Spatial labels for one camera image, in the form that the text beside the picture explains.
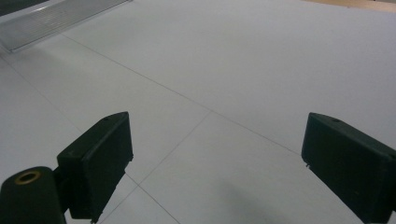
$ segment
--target gray floor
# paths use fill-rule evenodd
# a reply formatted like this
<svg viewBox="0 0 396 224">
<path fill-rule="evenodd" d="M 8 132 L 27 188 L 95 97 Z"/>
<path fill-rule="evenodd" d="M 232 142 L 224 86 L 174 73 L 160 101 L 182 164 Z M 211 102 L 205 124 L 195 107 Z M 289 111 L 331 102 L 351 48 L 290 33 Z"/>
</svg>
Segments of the gray floor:
<svg viewBox="0 0 396 224">
<path fill-rule="evenodd" d="M 361 223 L 305 168 L 304 128 L 314 111 L 396 148 L 395 23 L 295 0 L 134 0 L 2 51 L 0 180 L 55 168 L 129 111 L 135 158 L 102 223 Z"/>
</svg>

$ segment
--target tile grout line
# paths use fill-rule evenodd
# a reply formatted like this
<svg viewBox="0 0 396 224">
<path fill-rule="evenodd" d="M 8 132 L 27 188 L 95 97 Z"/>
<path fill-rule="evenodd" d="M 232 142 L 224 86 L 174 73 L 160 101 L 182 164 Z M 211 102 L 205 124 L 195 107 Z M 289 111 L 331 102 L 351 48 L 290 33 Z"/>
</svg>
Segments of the tile grout line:
<svg viewBox="0 0 396 224">
<path fill-rule="evenodd" d="M 145 191 L 146 193 L 147 193 L 147 195 L 152 199 L 152 200 L 154 200 L 154 202 L 156 203 L 156 204 L 158 204 L 162 209 L 163 209 L 163 211 L 165 211 L 174 221 L 176 221 L 178 224 L 181 224 L 174 216 L 172 216 L 160 203 L 158 203 L 157 202 L 157 200 L 155 200 L 145 189 L 143 189 L 142 187 L 140 187 L 140 186 L 138 186 L 140 189 L 142 189 L 143 191 Z"/>
<path fill-rule="evenodd" d="M 183 139 L 179 142 L 179 143 L 177 143 L 177 145 L 148 173 L 148 175 L 146 175 L 146 177 L 142 180 L 142 181 L 140 181 L 140 183 L 138 183 L 137 185 L 139 186 L 139 187 L 141 187 L 140 185 L 155 171 L 155 170 L 157 170 L 157 168 L 163 163 L 163 161 L 165 161 L 166 160 L 166 158 L 168 158 L 179 146 L 180 146 L 180 144 L 182 144 L 188 137 L 190 137 L 190 135 L 195 131 L 195 129 L 197 129 L 198 128 L 198 126 L 200 126 L 203 122 L 204 122 L 204 120 L 206 120 L 206 118 L 207 117 L 209 117 L 209 115 L 212 113 L 212 111 L 209 111 L 209 112 L 207 112 L 207 114 L 204 116 L 204 118 L 201 120 L 201 121 L 199 121 L 199 123 L 197 124 L 197 125 L 195 125 L 195 127 L 193 127 L 192 128 L 192 130 L 186 135 L 186 136 L 184 136 L 183 137 Z"/>
<path fill-rule="evenodd" d="M 272 139 L 269 139 L 269 138 L 265 137 L 265 136 L 262 135 L 262 134 L 259 134 L 259 133 L 254 132 L 253 130 L 249 129 L 248 127 L 245 127 L 244 125 L 242 125 L 242 124 L 236 122 L 235 120 L 229 119 L 229 118 L 227 118 L 227 117 L 221 115 L 220 113 L 218 113 L 218 112 L 216 112 L 216 111 L 213 111 L 213 113 L 215 113 L 215 114 L 221 116 L 221 117 L 224 118 L 224 119 L 227 119 L 228 121 L 230 121 L 230 122 L 232 122 L 232 123 L 234 123 L 234 124 L 240 126 L 241 128 L 244 128 L 244 129 L 246 129 L 246 130 L 248 130 L 248 131 L 250 131 L 250 132 L 252 132 L 252 133 L 257 134 L 258 136 L 264 138 L 265 140 L 270 141 L 271 143 L 273 143 L 273 144 L 275 144 L 275 145 L 277 145 L 277 146 L 283 147 L 283 148 L 286 149 L 287 151 L 289 151 L 289 152 L 291 152 L 291 153 L 293 153 L 293 154 L 295 154 L 295 155 L 297 155 L 297 156 L 301 156 L 299 153 L 297 153 L 297 152 L 295 152 L 295 151 L 289 149 L 288 147 L 284 147 L 284 146 L 280 145 L 278 142 L 273 141 Z"/>
<path fill-rule="evenodd" d="M 75 127 L 75 128 L 79 131 L 80 134 L 83 133 L 83 131 L 80 130 L 79 127 L 77 127 L 77 126 L 75 125 L 75 123 L 72 122 L 72 121 L 70 120 L 70 118 L 67 117 L 67 116 L 64 114 L 64 112 L 62 112 L 61 109 L 58 108 L 58 106 L 56 106 L 55 104 L 53 104 L 53 103 L 50 101 L 50 99 L 48 99 L 44 94 L 41 93 L 41 91 L 38 90 L 38 88 L 36 88 L 29 80 L 27 80 L 21 73 L 19 73 L 19 72 L 17 71 L 17 69 L 15 69 L 15 67 L 14 67 L 11 63 L 7 62 L 6 60 L 3 60 L 3 61 L 4 61 L 14 72 L 16 72 L 25 82 L 27 82 L 27 83 L 28 83 L 28 84 L 29 84 L 40 96 L 42 96 L 47 102 L 49 102 L 49 104 L 52 105 L 53 108 L 54 108 L 56 111 L 58 111 L 62 116 L 64 116 L 64 118 L 66 118 L 66 120 L 69 121 L 70 124 L 71 124 L 73 127 Z"/>
<path fill-rule="evenodd" d="M 136 184 L 136 186 L 131 190 L 131 192 L 129 192 L 126 196 L 125 196 L 125 198 L 124 199 L 122 199 L 122 201 L 119 203 L 119 204 L 117 204 L 117 206 L 113 209 L 113 210 L 111 210 L 111 212 L 103 219 L 103 221 L 101 221 L 100 223 L 103 223 L 103 222 L 105 222 L 106 221 L 106 219 L 108 219 L 109 217 L 110 217 L 110 215 L 114 212 L 114 211 L 116 211 L 116 209 L 118 208 L 118 207 L 120 207 L 120 205 L 138 188 L 139 186 Z"/>
<path fill-rule="evenodd" d="M 187 97 L 187 96 L 181 94 L 181 93 L 178 92 L 178 91 L 174 91 L 174 90 L 172 90 L 172 89 L 170 89 L 170 88 L 164 86 L 163 84 L 161 84 L 161 83 L 155 81 L 155 80 L 152 79 L 152 78 L 146 77 L 146 76 L 144 76 L 144 75 L 142 75 L 142 74 L 136 72 L 136 71 L 133 70 L 132 68 L 127 67 L 126 65 L 124 65 L 124 64 L 122 64 L 122 63 L 116 62 L 115 60 L 113 60 L 113 59 L 107 57 L 106 55 L 104 55 L 104 54 L 102 54 L 102 53 L 99 53 L 98 51 L 96 51 L 96 50 L 94 50 L 94 49 L 91 49 L 90 47 L 85 46 L 85 45 L 79 43 L 77 40 L 75 40 L 75 39 L 73 39 L 73 38 L 71 38 L 71 37 L 69 37 L 69 36 L 67 36 L 67 35 L 64 35 L 64 34 L 62 34 L 62 36 L 64 36 L 65 38 L 67 38 L 67 39 L 69 39 L 69 40 L 71 40 L 71 41 L 73 41 L 73 42 L 75 42 L 75 43 L 77 43 L 77 44 L 83 46 L 84 48 L 89 49 L 89 50 L 91 50 L 92 52 L 94 52 L 94 53 L 96 53 L 96 54 L 98 54 L 98 55 L 100 55 L 100 56 L 102 56 L 102 57 L 104 57 L 104 58 L 110 60 L 111 62 L 116 63 L 116 64 L 118 64 L 119 66 L 121 66 L 121 67 L 123 67 L 123 68 L 126 68 L 127 70 L 130 70 L 130 71 L 132 71 L 133 73 L 135 73 L 135 74 L 137 74 L 137 75 L 139 75 L 139 76 L 141 76 L 141 77 L 143 77 L 143 78 L 145 78 L 145 79 L 147 79 L 147 80 L 149 80 L 149 81 L 151 81 L 151 82 L 153 82 L 153 83 L 155 83 L 155 84 L 157 84 L 157 85 L 159 85 L 159 86 L 161 86 L 161 87 L 163 87 L 163 88 L 166 88 L 167 90 L 169 90 L 169 91 L 171 91 L 171 92 L 173 92 L 173 93 L 175 93 L 175 94 L 177 94 L 177 95 L 179 95 L 179 96 L 181 96 L 181 97 L 183 97 L 183 98 L 185 98 L 185 99 L 187 99 L 187 100 L 189 100 L 189 101 L 191 101 L 191 102 L 193 102 L 193 103 L 195 103 L 195 104 L 197 104 L 197 105 L 199 105 L 199 106 L 201 106 L 201 107 L 203 107 L 203 108 L 205 108 L 205 109 L 207 109 L 207 110 L 209 110 L 210 112 L 213 112 L 213 113 L 215 113 L 215 114 L 217 114 L 217 115 L 219 115 L 219 116 L 221 116 L 221 117 L 223 117 L 223 118 L 225 118 L 225 119 L 231 121 L 232 123 L 234 123 L 234 124 L 236 124 L 236 125 L 238 125 L 238 126 L 240 126 L 240 127 L 242 127 L 242 128 L 245 128 L 246 130 L 248 130 L 248 131 L 250 131 L 250 132 L 252 132 L 252 133 L 257 134 L 258 136 L 260 136 L 260 137 L 262 137 L 262 138 L 264 138 L 264 139 L 266 139 L 266 140 L 268 140 L 268 141 L 270 141 L 270 142 L 272 142 L 272 143 L 274 143 L 274 144 L 276 144 L 276 145 L 278 145 L 278 146 L 280 146 L 280 147 L 283 147 L 283 148 L 286 149 L 287 151 L 290 151 L 290 152 L 294 153 L 295 155 L 301 156 L 298 152 L 295 152 L 295 151 L 289 149 L 288 147 L 282 146 L 282 145 L 279 144 L 278 142 L 273 141 L 273 140 L 271 140 L 270 138 L 267 138 L 267 137 L 265 137 L 264 135 L 262 135 L 262 134 L 260 134 L 260 133 L 257 133 L 257 132 L 255 132 L 255 131 L 249 129 L 248 127 L 246 127 L 246 126 L 244 126 L 244 125 L 242 125 L 242 124 L 240 124 L 240 123 L 234 121 L 233 119 L 227 118 L 226 116 L 220 114 L 219 112 L 217 112 L 217 111 L 215 111 L 215 110 L 213 110 L 213 109 L 211 109 L 211 108 L 209 108 L 209 107 L 207 107 L 207 106 L 205 106 L 205 105 L 202 105 L 202 104 L 200 104 L 200 103 L 198 103 L 198 102 L 192 100 L 191 98 L 189 98 L 189 97 Z"/>
</svg>

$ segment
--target white floor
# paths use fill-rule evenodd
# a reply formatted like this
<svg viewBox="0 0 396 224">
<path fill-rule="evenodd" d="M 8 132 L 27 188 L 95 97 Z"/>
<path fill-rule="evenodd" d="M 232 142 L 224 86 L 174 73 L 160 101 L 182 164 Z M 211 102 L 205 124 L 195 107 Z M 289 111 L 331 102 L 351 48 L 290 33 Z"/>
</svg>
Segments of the white floor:
<svg viewBox="0 0 396 224">
<path fill-rule="evenodd" d="M 301 146 L 313 111 L 396 148 L 395 23 L 295 0 L 134 0 L 1 51 L 0 180 L 55 168 L 129 111 L 134 160 L 102 223 L 361 223 Z"/>
</svg>

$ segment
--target floor tile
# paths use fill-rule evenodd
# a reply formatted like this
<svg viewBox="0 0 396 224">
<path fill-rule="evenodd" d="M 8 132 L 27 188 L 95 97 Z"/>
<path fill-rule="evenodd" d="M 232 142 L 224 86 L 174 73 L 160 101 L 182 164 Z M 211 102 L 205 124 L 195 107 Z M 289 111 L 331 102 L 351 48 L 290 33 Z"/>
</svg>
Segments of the floor tile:
<svg viewBox="0 0 396 224">
<path fill-rule="evenodd" d="M 360 223 L 300 156 L 214 114 L 141 187 L 180 223 Z"/>
<path fill-rule="evenodd" d="M 11 67 L 0 67 L 0 183 L 56 156 L 80 136 L 51 103 Z"/>
<path fill-rule="evenodd" d="M 189 100 L 61 36 L 28 49 L 12 64 L 85 132 L 99 119 L 129 111 L 137 183 L 204 118 Z"/>
<path fill-rule="evenodd" d="M 396 213 L 393 212 L 392 216 L 390 217 L 390 220 L 388 224 L 395 224 L 396 223 Z"/>
<path fill-rule="evenodd" d="M 0 68 L 5 67 L 7 63 L 0 57 Z"/>
<path fill-rule="evenodd" d="M 120 183 L 117 185 L 116 190 L 108 201 L 103 214 L 100 216 L 98 223 L 102 223 L 110 213 L 112 213 L 117 206 L 137 187 L 136 183 L 128 176 L 125 175 Z M 73 219 L 69 211 L 65 214 L 67 224 L 87 224 L 90 221 L 87 219 Z"/>
<path fill-rule="evenodd" d="M 7 54 L 6 51 L 3 48 L 0 47 L 0 66 L 2 64 L 4 64 L 4 59 L 3 58 L 5 57 L 6 54 Z"/>
<path fill-rule="evenodd" d="M 135 0 L 65 34 L 299 153 L 309 112 L 396 147 L 395 22 L 294 0 Z"/>
<path fill-rule="evenodd" d="M 104 224 L 177 224 L 145 191 L 137 188 L 103 222 Z"/>
</svg>

